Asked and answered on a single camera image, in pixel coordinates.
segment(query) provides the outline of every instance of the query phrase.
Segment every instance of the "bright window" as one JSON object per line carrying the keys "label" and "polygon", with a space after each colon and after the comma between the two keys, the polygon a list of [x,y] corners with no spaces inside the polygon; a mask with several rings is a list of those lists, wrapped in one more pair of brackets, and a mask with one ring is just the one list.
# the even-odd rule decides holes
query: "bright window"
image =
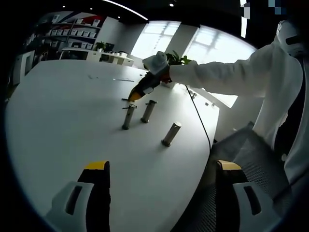
{"label": "bright window", "polygon": [[[201,26],[188,45],[185,55],[198,64],[221,62],[234,63],[239,59],[248,59],[256,49],[246,42],[220,30]],[[232,108],[237,96],[210,93],[229,108]]]}
{"label": "bright window", "polygon": [[148,23],[136,41],[131,55],[145,59],[158,51],[165,52],[180,22],[152,21]]}

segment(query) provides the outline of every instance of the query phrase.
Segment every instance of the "green plant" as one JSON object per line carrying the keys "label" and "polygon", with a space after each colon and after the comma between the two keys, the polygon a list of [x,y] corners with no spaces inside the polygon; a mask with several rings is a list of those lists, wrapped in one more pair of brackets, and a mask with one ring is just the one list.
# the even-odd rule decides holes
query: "green plant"
{"label": "green plant", "polygon": [[191,61],[190,59],[187,58],[187,56],[180,58],[177,52],[175,52],[174,50],[173,53],[174,54],[166,53],[169,65],[188,64]]}
{"label": "green plant", "polygon": [[102,49],[104,51],[104,49],[106,48],[106,44],[104,42],[97,42],[96,43],[96,50],[98,49]]}

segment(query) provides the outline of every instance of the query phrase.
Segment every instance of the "table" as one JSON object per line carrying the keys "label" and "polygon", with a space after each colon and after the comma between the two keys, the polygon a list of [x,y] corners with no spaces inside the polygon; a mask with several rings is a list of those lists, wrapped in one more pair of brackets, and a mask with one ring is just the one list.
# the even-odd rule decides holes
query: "table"
{"label": "table", "polygon": [[127,58],[127,57],[123,57],[123,56],[119,56],[116,54],[111,54],[111,53],[106,53],[106,52],[98,52],[98,51],[93,51],[93,50],[88,50],[88,49],[84,49],[84,48],[75,48],[75,47],[66,47],[62,49],[60,58],[62,58],[62,55],[65,51],[80,51],[80,52],[87,52],[87,58],[86,60],[89,61],[99,61],[101,58],[101,55],[107,55],[109,57],[112,58],[112,63],[113,64],[125,64],[127,66],[132,66],[134,60]]}
{"label": "table", "polygon": [[[145,71],[84,60],[40,62],[16,88],[6,109],[8,149],[16,176],[39,215],[90,162],[111,165],[112,232],[169,231],[190,202],[209,145],[183,89],[158,86],[136,102],[131,128],[121,130],[126,98]],[[158,101],[148,124],[140,118]],[[211,143],[219,109],[195,98]],[[170,147],[174,121],[182,128]]]}

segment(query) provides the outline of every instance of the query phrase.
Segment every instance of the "hand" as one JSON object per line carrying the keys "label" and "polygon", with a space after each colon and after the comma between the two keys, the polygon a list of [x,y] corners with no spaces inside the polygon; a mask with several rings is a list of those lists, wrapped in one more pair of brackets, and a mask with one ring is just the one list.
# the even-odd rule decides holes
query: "hand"
{"label": "hand", "polygon": [[166,84],[172,82],[172,80],[171,80],[171,78],[170,78],[170,76],[169,76],[169,69],[166,71],[165,74],[163,74],[163,75],[161,76],[160,81],[162,81],[162,82],[164,82],[164,83],[166,83]]}

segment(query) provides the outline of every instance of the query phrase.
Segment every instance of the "white jacket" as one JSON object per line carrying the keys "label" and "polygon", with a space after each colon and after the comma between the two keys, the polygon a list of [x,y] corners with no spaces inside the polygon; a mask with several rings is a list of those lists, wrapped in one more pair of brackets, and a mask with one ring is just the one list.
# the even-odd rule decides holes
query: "white jacket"
{"label": "white jacket", "polygon": [[[309,81],[308,67],[306,83]],[[253,130],[273,149],[279,126],[298,96],[303,71],[297,59],[285,53],[277,37],[274,42],[254,52],[248,60],[223,64],[175,65],[169,71],[172,81],[205,88],[211,93],[264,97]],[[284,169],[291,182],[309,166],[309,86],[299,130]]]}

